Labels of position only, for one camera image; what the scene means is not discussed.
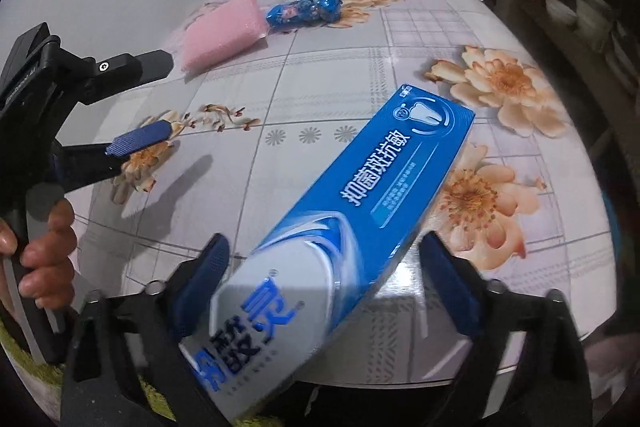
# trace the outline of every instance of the tooth logo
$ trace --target tooth logo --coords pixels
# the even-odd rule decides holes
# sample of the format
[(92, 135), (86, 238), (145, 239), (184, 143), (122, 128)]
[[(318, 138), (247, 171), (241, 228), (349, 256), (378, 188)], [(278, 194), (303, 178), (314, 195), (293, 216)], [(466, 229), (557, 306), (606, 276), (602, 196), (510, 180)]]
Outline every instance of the tooth logo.
[(411, 102), (402, 103), (393, 112), (396, 120), (408, 121), (417, 134), (448, 134), (453, 127), (453, 113), (446, 103), (431, 97), (421, 96)]
[(422, 102), (416, 102), (414, 104), (414, 107), (409, 111), (409, 118), (418, 122), (424, 122), (427, 125), (439, 125), (444, 119)]

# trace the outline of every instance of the blue packaged item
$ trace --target blue packaged item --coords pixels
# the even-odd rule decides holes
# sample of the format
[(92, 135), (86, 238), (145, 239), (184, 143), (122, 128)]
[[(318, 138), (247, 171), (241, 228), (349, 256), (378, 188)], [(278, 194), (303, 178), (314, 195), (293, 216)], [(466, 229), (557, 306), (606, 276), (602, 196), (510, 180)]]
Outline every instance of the blue packaged item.
[(340, 19), (341, 0), (299, 0), (278, 4), (267, 13), (273, 28), (299, 26), (316, 21), (336, 22)]
[(342, 329), (395, 270), (474, 119), (404, 85), (211, 299), (182, 350), (230, 420)]

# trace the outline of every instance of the plastic wrapper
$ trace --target plastic wrapper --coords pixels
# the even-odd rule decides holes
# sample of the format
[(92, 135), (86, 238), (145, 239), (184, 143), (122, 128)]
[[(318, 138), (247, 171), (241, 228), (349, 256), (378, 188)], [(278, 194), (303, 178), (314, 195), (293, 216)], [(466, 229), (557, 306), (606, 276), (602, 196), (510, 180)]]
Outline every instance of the plastic wrapper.
[(256, 0), (231, 0), (196, 19), (184, 33), (182, 69), (202, 73), (265, 37), (269, 27)]
[(220, 285), (209, 323), (182, 347), (229, 421), (357, 320), (413, 243), (473, 119), (404, 84)]
[(274, 6), (267, 14), (273, 28), (302, 26), (318, 21), (328, 23), (340, 19), (341, 0), (297, 0)]

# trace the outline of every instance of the blue gripper pad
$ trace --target blue gripper pad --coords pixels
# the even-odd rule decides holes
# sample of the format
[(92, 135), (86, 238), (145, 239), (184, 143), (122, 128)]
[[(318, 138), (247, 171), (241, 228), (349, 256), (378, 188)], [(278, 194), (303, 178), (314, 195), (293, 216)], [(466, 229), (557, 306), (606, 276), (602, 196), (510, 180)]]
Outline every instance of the blue gripper pad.
[(218, 287), (229, 264), (229, 242), (223, 235), (209, 241), (198, 257), (198, 267), (180, 288), (170, 314), (171, 333), (175, 339), (192, 335), (202, 315), (209, 307), (213, 292)]
[(420, 242), (420, 266), (433, 282), (458, 333), (471, 337), (482, 330), (484, 282), (466, 259), (453, 257), (435, 232)]
[(171, 136), (171, 124), (164, 120), (121, 134), (104, 150), (109, 156), (127, 156), (151, 147)]

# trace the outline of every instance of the pink sponge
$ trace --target pink sponge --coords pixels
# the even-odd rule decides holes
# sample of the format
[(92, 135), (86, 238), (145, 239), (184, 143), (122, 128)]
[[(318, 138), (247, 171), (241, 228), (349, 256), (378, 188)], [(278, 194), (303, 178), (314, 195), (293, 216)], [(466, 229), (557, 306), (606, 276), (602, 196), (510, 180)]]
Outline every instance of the pink sponge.
[(267, 35), (256, 0), (232, 0), (199, 17), (184, 33), (182, 69), (200, 73)]

